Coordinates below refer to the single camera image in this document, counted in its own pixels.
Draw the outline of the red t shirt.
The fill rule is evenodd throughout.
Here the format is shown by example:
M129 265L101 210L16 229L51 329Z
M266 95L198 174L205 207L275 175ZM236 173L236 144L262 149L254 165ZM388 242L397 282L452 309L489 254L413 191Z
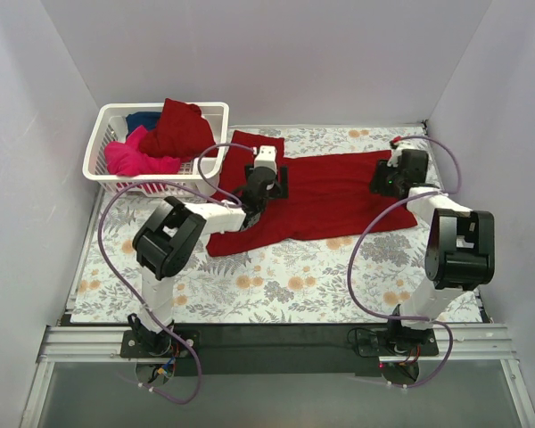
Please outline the red t shirt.
M288 168L289 195L273 200L259 222L243 232L214 234L212 257L255 250L285 239L299 241L359 235L393 198L369 190L377 161L389 151L284 157L284 139L235 131L231 142L248 147L274 146L276 162Z

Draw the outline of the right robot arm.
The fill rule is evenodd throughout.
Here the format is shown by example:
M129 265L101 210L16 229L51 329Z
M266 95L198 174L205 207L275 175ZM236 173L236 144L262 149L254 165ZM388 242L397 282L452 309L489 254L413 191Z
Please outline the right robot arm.
M429 155L411 148L395 149L377 162L370 191L403 201L407 210L430 226L424 256L425 278L375 331L373 353L395 354L427 349L435 355L433 321L466 292L489 283L495 272L495 218L452 201L426 182Z

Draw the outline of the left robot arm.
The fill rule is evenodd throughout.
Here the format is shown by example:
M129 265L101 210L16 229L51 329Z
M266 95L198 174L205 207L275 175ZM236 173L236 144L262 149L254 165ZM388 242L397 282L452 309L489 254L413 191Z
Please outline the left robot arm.
M128 316L128 324L144 351L165 354L172 337L164 332L172 326L172 278L184 269L200 239L206 235L241 233L259 223L272 200L289 195L288 168L245 167L246 184L239 188L242 206L227 202L183 203L170 196L137 232L133 247L140 265L142 308Z

